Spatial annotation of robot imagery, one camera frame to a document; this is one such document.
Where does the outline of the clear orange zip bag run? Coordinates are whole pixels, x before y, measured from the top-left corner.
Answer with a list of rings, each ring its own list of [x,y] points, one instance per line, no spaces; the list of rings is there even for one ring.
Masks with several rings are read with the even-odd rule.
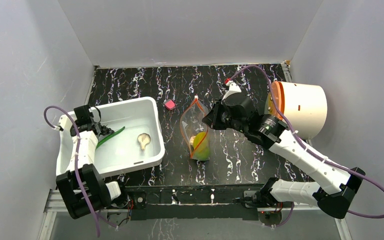
[[[189,158],[193,156],[194,148],[190,145],[189,139],[191,136],[196,136],[198,133],[206,132],[210,143],[209,128],[202,122],[203,117],[209,113],[206,106],[200,101],[197,95],[194,96],[193,101],[189,107],[183,112],[180,117],[180,131],[183,140],[186,143],[189,151]]]

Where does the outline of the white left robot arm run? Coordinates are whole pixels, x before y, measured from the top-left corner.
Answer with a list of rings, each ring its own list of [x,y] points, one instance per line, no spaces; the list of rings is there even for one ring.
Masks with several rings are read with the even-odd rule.
[[[88,104],[73,111],[75,117],[68,117],[71,126],[59,128],[69,131],[73,142],[70,162],[66,170],[56,176],[56,185],[69,215],[78,219],[111,203],[124,208],[129,203],[129,194],[116,181],[105,183],[94,165],[97,148],[121,130],[114,131],[95,120]]]

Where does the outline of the black grape bunch toy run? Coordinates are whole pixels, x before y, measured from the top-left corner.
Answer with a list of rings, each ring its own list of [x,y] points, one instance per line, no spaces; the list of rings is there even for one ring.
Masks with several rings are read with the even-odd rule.
[[[107,125],[100,124],[99,126],[100,126],[100,133],[99,133],[100,136],[105,137],[105,136],[111,135],[115,132],[113,129],[111,129]]]

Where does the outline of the yellow starfruit toy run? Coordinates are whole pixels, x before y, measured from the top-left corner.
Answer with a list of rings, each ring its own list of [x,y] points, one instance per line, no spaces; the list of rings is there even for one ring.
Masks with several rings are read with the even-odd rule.
[[[194,140],[195,148],[193,148],[193,154],[194,154],[194,150],[196,149],[210,148],[209,138],[207,137],[207,135],[208,135],[207,132],[200,132],[196,135]]]

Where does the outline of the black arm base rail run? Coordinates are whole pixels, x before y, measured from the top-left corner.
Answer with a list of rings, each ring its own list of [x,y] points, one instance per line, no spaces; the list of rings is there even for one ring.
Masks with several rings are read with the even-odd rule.
[[[262,184],[216,184],[216,185],[160,185],[125,186],[121,196],[100,213],[131,213],[131,220],[151,219],[228,219],[236,218],[257,221],[262,214],[287,211],[291,203],[252,203],[262,189]]]

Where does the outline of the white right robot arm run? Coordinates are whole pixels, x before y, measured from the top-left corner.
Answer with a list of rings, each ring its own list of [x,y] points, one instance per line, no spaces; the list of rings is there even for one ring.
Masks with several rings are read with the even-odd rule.
[[[317,206],[336,219],[346,216],[362,179],[316,159],[309,145],[299,145],[286,123],[274,115],[260,114],[248,96],[234,93],[216,100],[202,122],[213,130],[243,133],[247,140],[288,160],[313,180],[293,182],[271,177],[258,192],[243,196],[243,204],[260,208],[296,202]]]

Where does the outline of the beige garlic toy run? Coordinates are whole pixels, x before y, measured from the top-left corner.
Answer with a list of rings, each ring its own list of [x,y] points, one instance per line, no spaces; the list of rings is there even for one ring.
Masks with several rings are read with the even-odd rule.
[[[193,148],[195,148],[195,145],[194,145],[195,138],[196,138],[195,135],[193,135],[193,136],[191,136],[191,137],[189,138],[189,144],[190,144],[190,146],[193,147]]]

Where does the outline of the green pear toy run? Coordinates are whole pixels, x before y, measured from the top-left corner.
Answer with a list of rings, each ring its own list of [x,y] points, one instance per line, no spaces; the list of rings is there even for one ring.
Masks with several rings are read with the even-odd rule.
[[[196,161],[208,161],[209,158],[210,158],[210,149],[208,147],[195,149],[192,156],[192,159]]]

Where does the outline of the green chili pepper toy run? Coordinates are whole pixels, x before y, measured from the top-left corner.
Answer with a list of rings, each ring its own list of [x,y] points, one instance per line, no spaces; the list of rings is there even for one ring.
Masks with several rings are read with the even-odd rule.
[[[110,139],[114,138],[115,136],[117,136],[118,134],[120,134],[122,131],[125,130],[125,126],[123,126],[122,128],[120,128],[119,130],[111,133],[110,135],[107,135],[106,137],[104,137],[103,139],[101,139],[97,145],[96,145],[96,148],[99,148],[100,146],[102,146],[104,143],[106,143],[107,141],[109,141]]]

